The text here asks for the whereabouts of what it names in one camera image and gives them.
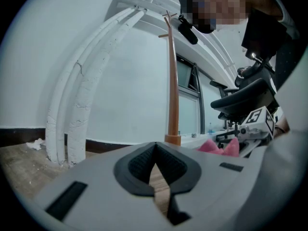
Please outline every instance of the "white paper debris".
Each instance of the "white paper debris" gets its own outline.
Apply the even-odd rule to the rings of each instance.
[[[39,151],[41,148],[40,145],[43,145],[45,144],[45,141],[42,140],[41,138],[39,138],[38,140],[34,141],[34,143],[26,143],[26,145],[29,147],[29,148],[33,148],[33,149],[36,149],[37,151]]]

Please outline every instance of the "dark baseboard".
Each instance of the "dark baseboard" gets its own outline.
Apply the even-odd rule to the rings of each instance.
[[[39,138],[45,139],[44,128],[0,128],[0,147],[33,142]],[[67,145],[67,134],[64,136],[64,143]],[[127,146],[130,145],[86,140],[86,151],[93,153],[109,152]]]

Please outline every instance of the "wooden floor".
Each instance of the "wooden floor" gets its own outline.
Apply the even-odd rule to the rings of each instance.
[[[86,157],[96,153],[86,152]],[[0,165],[11,186],[28,198],[33,198],[46,184],[69,170],[68,164],[61,167],[47,159],[46,150],[36,151],[26,144],[0,148]],[[155,165],[150,185],[155,189],[155,203],[167,215],[170,189],[158,167]]]

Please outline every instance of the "wooden coat rack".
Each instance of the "wooden coat rack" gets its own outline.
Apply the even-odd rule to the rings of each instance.
[[[169,41],[169,65],[170,65],[170,95],[169,95],[169,122],[168,134],[165,135],[165,142],[181,145],[181,136],[178,134],[179,130],[179,88],[178,88],[178,70],[177,58],[174,47],[171,18],[177,15],[176,13],[170,15],[169,11],[164,14],[164,20],[168,27],[168,34],[158,36],[159,38],[168,37]]]

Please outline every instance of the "window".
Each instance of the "window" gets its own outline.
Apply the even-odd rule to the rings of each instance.
[[[180,134],[205,134],[205,113],[197,65],[177,54]]]

